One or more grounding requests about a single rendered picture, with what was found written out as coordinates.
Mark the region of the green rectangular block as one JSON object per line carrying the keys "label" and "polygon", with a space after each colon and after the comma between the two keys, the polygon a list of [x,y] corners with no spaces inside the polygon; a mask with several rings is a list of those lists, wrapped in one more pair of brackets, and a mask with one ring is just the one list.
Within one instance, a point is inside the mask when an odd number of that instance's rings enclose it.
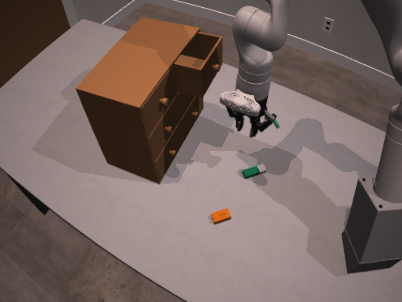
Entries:
{"label": "green rectangular block", "polygon": [[244,175],[244,178],[250,178],[250,177],[254,177],[263,173],[266,173],[266,168],[264,166],[264,164],[258,165],[258,166],[254,166],[245,170],[242,170],[242,173]]}

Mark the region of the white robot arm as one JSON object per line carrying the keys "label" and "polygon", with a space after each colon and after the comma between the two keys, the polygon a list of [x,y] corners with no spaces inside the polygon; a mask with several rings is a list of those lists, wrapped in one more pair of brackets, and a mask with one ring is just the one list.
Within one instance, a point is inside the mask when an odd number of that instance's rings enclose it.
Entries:
{"label": "white robot arm", "polygon": [[[253,117],[260,114],[261,107],[256,101],[269,94],[271,52],[284,45],[288,34],[291,0],[266,1],[271,14],[245,6],[234,17],[233,35],[240,58],[237,90],[220,95],[222,105]],[[392,74],[402,86],[402,0],[361,2],[380,35]],[[402,98],[390,110],[373,190],[387,202],[402,203]]]}

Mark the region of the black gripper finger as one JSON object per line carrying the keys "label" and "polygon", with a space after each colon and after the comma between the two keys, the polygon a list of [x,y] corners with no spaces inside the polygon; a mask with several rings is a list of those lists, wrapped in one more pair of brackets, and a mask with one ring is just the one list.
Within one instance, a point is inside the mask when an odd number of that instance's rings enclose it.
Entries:
{"label": "black gripper finger", "polygon": [[233,117],[235,118],[237,131],[240,132],[240,130],[243,128],[243,124],[244,124],[244,117],[243,117],[244,115],[242,115],[243,113],[236,111],[234,109],[232,111],[232,109],[229,107],[226,107],[226,109],[228,111],[229,116],[232,118]]}
{"label": "black gripper finger", "polygon": [[[268,128],[275,118],[277,117],[276,114],[270,114],[266,109],[265,110],[265,121],[263,123],[260,122],[260,118],[255,119],[255,117],[250,116],[250,123],[251,123],[251,130],[250,130],[250,136],[249,137],[255,137],[256,134],[258,133],[258,130],[260,132],[263,132],[266,128]],[[263,124],[263,125],[262,125]],[[261,126],[262,125],[262,126]]]}

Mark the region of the dark brown drawer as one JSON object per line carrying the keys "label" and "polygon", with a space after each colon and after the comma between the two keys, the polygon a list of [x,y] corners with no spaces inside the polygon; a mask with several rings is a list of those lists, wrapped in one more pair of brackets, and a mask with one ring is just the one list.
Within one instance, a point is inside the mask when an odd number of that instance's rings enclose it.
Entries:
{"label": "dark brown drawer", "polygon": [[171,67],[141,107],[148,136],[175,95],[173,67]]}
{"label": "dark brown drawer", "polygon": [[220,71],[222,54],[223,37],[198,32],[174,63],[177,92],[203,98]]}
{"label": "dark brown drawer", "polygon": [[[149,136],[149,141],[156,160],[166,141],[170,137],[177,123],[179,122],[178,107],[176,97],[160,119],[159,123]],[[171,126],[171,127],[170,127]]]}
{"label": "dark brown drawer", "polygon": [[[183,141],[203,108],[202,99],[195,97],[181,119]],[[194,113],[195,112],[195,113]]]}
{"label": "dark brown drawer", "polygon": [[177,151],[179,150],[181,144],[182,137],[179,123],[155,162],[160,181],[171,164],[173,158],[176,157]]}
{"label": "dark brown drawer", "polygon": [[194,98],[194,96],[187,95],[187,94],[180,93],[180,92],[178,92],[177,95],[178,95],[179,111],[180,111],[180,118],[181,118],[182,115],[184,114],[184,112],[186,111],[187,107],[191,103],[192,99]]}

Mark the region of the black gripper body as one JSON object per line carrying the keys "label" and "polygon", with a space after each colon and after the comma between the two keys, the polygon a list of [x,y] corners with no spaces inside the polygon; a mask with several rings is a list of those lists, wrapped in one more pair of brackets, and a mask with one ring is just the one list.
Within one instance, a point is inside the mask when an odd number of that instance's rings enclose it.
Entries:
{"label": "black gripper body", "polygon": [[[267,99],[268,99],[268,96],[267,96],[265,99],[261,100],[261,101],[257,101],[257,102],[259,103],[259,105],[261,106],[261,110],[260,110],[259,116],[255,117],[255,119],[257,119],[257,118],[259,118],[259,117],[265,115],[265,110],[264,110],[264,109],[267,110],[267,106],[266,106],[266,104],[267,104]],[[244,113],[243,113],[242,115],[247,116],[247,117],[250,117],[250,116],[248,116],[248,115],[246,115],[246,114],[244,114]]]}

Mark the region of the brown wooden chest of drawers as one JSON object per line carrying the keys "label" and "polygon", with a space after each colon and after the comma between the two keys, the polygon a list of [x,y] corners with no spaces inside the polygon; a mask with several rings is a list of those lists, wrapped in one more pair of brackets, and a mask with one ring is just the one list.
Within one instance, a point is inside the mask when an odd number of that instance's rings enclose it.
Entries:
{"label": "brown wooden chest of drawers", "polygon": [[[174,63],[200,28],[141,17],[76,87],[108,164],[160,184],[156,160],[180,123]],[[179,122],[154,160],[141,107],[173,67]],[[182,146],[181,144],[181,146]],[[181,148],[180,146],[180,148]],[[179,148],[179,149],[180,149]]]}

